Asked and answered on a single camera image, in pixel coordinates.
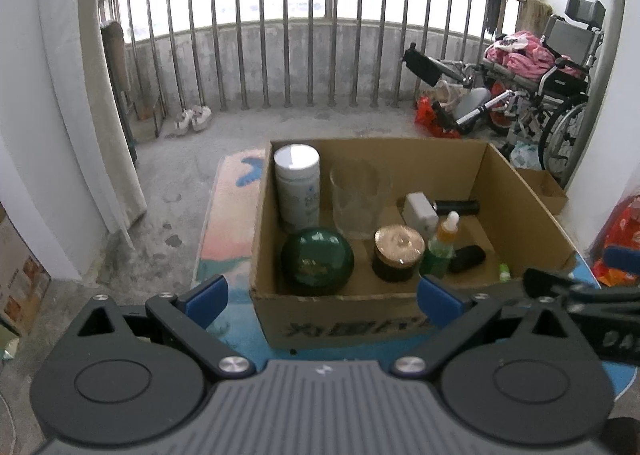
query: wheelchair wheel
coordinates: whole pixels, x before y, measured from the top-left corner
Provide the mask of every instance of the wheelchair wheel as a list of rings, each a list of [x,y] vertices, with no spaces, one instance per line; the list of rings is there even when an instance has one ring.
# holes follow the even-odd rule
[[[558,181],[571,156],[588,99],[588,96],[580,94],[564,101],[551,114],[540,135],[540,166]]]

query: white bottle cap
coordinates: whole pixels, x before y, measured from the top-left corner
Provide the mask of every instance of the white bottle cap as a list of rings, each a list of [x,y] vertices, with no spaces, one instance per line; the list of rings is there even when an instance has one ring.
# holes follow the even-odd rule
[[[456,233],[458,231],[458,223],[460,222],[460,215],[458,212],[452,211],[447,215],[447,219],[442,223],[442,228],[447,233]]]
[[[287,145],[273,154],[276,174],[279,177],[296,180],[314,175],[320,168],[320,154],[309,145]]]

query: white plastic bag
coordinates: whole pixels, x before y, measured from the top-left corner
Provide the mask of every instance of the white plastic bag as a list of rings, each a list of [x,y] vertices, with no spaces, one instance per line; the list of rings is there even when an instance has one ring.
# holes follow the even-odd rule
[[[456,83],[449,83],[444,79],[439,79],[433,87],[427,87],[422,91],[423,96],[427,96],[431,102],[437,101],[440,106],[446,112],[453,112],[453,110],[460,103],[460,99],[468,93],[468,89],[465,89],[462,85]]]
[[[528,143],[517,142],[510,156],[514,168],[527,168],[528,170],[542,170],[538,158],[538,147]]]

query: wooden lid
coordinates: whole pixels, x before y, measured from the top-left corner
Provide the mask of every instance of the wooden lid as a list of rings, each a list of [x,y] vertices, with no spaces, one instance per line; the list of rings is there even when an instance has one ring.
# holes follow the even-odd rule
[[[376,231],[374,241],[376,256],[398,269],[414,266],[424,253],[424,240],[409,226],[384,226]]]

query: rug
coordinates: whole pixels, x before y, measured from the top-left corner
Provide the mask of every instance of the rug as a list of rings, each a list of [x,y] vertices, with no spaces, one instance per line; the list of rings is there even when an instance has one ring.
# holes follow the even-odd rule
[[[258,370],[269,359],[378,359],[382,368],[388,370],[395,359],[423,342],[427,334],[351,347],[297,351],[272,349],[264,338],[249,297],[249,274],[265,152],[261,148],[245,150],[226,156],[218,165],[192,287],[211,276],[224,275],[229,301],[207,331],[251,359]],[[576,260],[574,278],[597,286],[582,257],[576,255]],[[603,365],[619,397],[635,379],[636,368],[609,362]]]

